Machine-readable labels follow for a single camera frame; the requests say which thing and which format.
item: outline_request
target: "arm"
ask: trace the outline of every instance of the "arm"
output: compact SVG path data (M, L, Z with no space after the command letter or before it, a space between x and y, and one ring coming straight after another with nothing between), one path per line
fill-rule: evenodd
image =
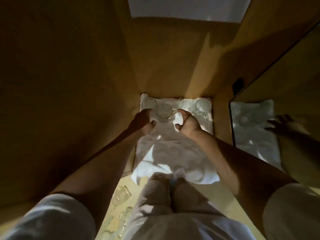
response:
M97 232L137 141L155 126L150 110L136 114L129 127L94 154L86 164L67 177L51 193L63 193L80 201L92 214Z
M176 124L176 128L202 148L219 177L264 234L262 214L267 201L277 189L296 181L268 163L203 131L191 113L182 109L179 112L183 124Z
M311 137L304 126L290 115L278 116L277 119L278 121L269 120L268 122L275 128L266 128L266 130L275 133L280 139L290 143L304 160L314 162L320 168L320 142Z

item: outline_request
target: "hand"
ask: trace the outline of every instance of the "hand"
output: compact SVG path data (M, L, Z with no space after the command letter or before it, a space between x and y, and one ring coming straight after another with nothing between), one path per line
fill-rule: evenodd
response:
M182 114L183 123L182 125L175 124L178 131L184 134L186 137L191 138L194 131L201 131L201 126L198 120L188 111L178 109L178 112Z
M149 134L157 124L155 121L150 122L151 111L152 109L143 109L137 113L129 124L128 130L131 132L141 130L143 135Z
M289 135L290 133L300 133L310 135L304 126L295 121L290 115L278 115L277 120L268 120L268 123L274 125L275 128L265 128L267 131L274 132L277 135Z

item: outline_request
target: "thigh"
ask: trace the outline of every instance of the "thigh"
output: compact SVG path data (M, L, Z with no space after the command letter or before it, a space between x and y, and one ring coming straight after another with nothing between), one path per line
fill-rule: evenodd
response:
M223 215L213 204L191 186L184 178L178 178L171 192L172 208L176 213Z
M142 189L130 222L147 216L172 214L169 179L153 175Z

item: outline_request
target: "wooden panel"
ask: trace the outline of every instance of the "wooden panel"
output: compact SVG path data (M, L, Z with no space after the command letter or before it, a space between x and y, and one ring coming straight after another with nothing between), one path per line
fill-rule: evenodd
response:
M256 77L319 9L252 0L240 25L131 19L127 0L1 0L0 206L49 192L126 127L142 92L215 96L227 138L232 81Z

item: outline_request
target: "black object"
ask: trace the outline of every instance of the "black object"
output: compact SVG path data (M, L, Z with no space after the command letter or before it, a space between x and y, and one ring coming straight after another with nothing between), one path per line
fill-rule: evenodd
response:
M242 88L245 87L245 82L243 81L243 78L238 78L234 84L232 84L232 91L233 95L235 96L238 92L241 91Z

